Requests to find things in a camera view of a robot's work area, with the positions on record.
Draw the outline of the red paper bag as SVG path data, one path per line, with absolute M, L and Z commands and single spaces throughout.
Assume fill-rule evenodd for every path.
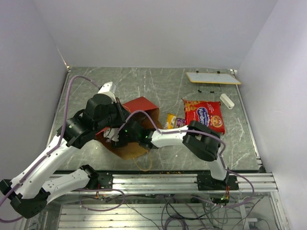
M 143 96 L 124 103 L 123 107 L 129 113 L 139 112 L 135 113 L 120 130 L 117 136 L 118 141 L 112 140 L 108 142 L 106 135 L 112 136 L 113 133 L 107 128 L 99 132 L 95 139 L 121 159 L 133 159 L 139 170 L 147 172 L 152 169 L 153 160 L 150 155 L 149 142 L 145 140 L 145 137 L 149 131 L 154 130 L 154 126 L 160 129 L 163 128 L 159 121 L 159 107 Z M 144 154 L 147 154 L 150 163 L 147 169 L 137 163 L 137 159 Z

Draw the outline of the yellow m&m's packet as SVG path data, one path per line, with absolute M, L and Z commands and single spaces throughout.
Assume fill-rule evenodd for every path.
M 164 129 L 173 129 L 175 127 L 176 119 L 176 115 L 168 113 Z

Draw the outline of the purple snack packet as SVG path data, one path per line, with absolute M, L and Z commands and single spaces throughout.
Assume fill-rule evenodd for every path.
M 183 127 L 186 125 L 186 120 L 183 118 L 176 119 L 176 128 Z

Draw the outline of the red candy snack bag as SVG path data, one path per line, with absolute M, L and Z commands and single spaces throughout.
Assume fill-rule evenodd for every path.
M 215 132 L 225 134 L 221 113 L 221 103 L 212 101 L 189 101 L 182 99 L 185 112 L 185 125 L 197 121 Z

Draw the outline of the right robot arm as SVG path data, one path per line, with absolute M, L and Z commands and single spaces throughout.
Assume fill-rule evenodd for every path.
M 220 134 L 197 121 L 169 130 L 145 129 L 135 121 L 123 124 L 112 136 L 116 147 L 138 143 L 144 149 L 159 149 L 166 146 L 185 146 L 196 157 L 207 162 L 212 186 L 218 190 L 228 185 L 227 166 L 222 158 L 225 143 Z

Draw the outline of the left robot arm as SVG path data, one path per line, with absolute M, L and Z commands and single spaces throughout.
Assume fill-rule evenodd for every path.
M 49 177 L 64 160 L 94 140 L 96 134 L 123 124 L 125 115 L 119 99 L 111 92 L 98 93 L 90 98 L 85 109 L 64 121 L 49 146 L 26 170 L 11 180 L 1 181 L 0 190 L 10 200 L 12 208 L 29 219 L 69 191 L 98 188 L 99 175 L 89 165 L 58 179 L 50 180 Z

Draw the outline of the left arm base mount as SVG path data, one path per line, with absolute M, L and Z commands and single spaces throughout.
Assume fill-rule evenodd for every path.
M 113 176 L 109 173 L 99 173 L 93 179 L 92 189 L 110 189 L 113 186 Z

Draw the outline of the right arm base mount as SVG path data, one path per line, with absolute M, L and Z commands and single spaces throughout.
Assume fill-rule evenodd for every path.
M 223 181 L 213 179 L 210 173 L 198 174 L 196 184 L 199 191 L 230 191 L 239 190 L 237 177 L 235 175 L 226 175 Z

